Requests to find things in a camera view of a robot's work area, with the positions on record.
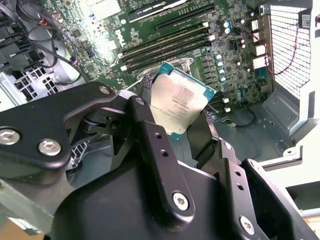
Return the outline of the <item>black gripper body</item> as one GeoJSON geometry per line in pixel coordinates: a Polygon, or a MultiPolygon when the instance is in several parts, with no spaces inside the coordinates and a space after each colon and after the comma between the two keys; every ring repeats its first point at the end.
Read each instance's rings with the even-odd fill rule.
{"type": "Polygon", "coordinates": [[[234,240],[222,215],[218,181],[181,163],[195,203],[189,224],[175,224],[160,209],[158,193],[137,161],[73,191],[58,207],[53,240],[234,240]]]}

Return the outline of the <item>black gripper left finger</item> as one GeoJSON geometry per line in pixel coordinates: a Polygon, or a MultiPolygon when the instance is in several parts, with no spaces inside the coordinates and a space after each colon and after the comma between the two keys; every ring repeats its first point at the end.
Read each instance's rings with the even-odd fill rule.
{"type": "Polygon", "coordinates": [[[56,208],[72,147],[110,135],[110,170],[140,161],[165,218],[190,222],[196,207],[165,129],[151,112],[152,84],[123,97],[89,82],[0,114],[0,177],[33,202],[56,208]]]}

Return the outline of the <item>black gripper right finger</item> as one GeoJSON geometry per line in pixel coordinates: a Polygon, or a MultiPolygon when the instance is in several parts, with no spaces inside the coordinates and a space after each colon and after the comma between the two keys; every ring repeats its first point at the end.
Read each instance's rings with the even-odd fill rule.
{"type": "Polygon", "coordinates": [[[218,182],[221,232],[229,240],[307,240],[309,226],[289,193],[252,159],[240,161],[203,110],[187,129],[196,167],[218,182]]]}

